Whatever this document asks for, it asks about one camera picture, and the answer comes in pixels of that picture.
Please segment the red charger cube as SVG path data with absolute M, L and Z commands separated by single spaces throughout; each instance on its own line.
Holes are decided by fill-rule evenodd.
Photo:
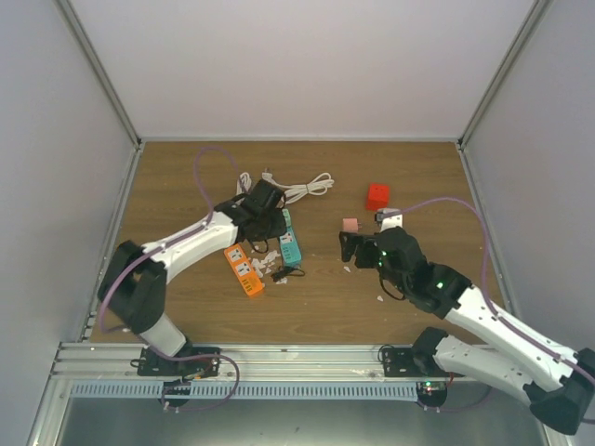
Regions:
M 390 187 L 382 183 L 370 183 L 368 186 L 365 209 L 377 211 L 388 206 L 390 201 Z

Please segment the black charger adapter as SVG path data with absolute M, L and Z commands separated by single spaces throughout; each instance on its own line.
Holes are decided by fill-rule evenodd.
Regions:
M 285 278 L 287 275 L 287 271 L 285 269 L 280 269 L 275 271 L 272 275 L 271 278 L 273 279 L 274 282 L 278 282 L 280 280 L 282 280 L 283 278 Z

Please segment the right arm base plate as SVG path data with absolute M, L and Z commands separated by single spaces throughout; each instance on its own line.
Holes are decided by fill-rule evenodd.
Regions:
M 411 347 L 383 345 L 377 351 L 382 373 L 389 378 L 449 378 L 450 374 L 436 367 L 424 372 L 414 361 Z

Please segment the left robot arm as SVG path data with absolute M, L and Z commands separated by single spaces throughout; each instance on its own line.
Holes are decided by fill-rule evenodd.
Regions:
M 108 333 L 104 316 L 113 313 L 132 334 L 153 348 L 172 375 L 192 363 L 192 342 L 165 314 L 166 288 L 202 259 L 244 241 L 266 242 L 286 232 L 284 192 L 261 179 L 248 192 L 217 205 L 198 222 L 158 241 L 121 243 L 98 290 L 97 324 Z

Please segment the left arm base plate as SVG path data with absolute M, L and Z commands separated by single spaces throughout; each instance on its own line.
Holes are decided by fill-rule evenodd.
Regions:
M 218 375 L 220 348 L 184 348 L 179 358 L 200 356 L 199 360 L 172 361 L 158 356 L 152 349 L 144 348 L 138 359 L 130 361 L 138 376 L 162 376 L 182 379 L 207 378 Z

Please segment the pink charger cube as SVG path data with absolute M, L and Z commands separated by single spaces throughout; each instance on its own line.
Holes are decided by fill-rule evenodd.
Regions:
M 358 232 L 361 224 L 357 217 L 345 217 L 342 219 L 342 230 L 346 232 Z

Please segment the teal power strip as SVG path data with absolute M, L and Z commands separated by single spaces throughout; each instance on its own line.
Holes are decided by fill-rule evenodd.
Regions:
M 297 267 L 301 264 L 302 255 L 298 247 L 295 232 L 292 226 L 292 220 L 289 210 L 282 210 L 286 232 L 279 238 L 282 259 L 288 267 Z

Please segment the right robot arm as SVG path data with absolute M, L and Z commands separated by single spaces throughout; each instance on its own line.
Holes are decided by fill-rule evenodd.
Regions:
M 593 349 L 575 351 L 511 316 L 463 274 L 429 262 L 400 227 L 374 235 L 342 231 L 338 238 L 343 261 L 375 269 L 381 285 L 392 285 L 402 300 L 491 346 L 475 348 L 429 327 L 413 345 L 416 372 L 471 377 L 519 400 L 543 425 L 566 436 L 577 433 L 594 398 Z

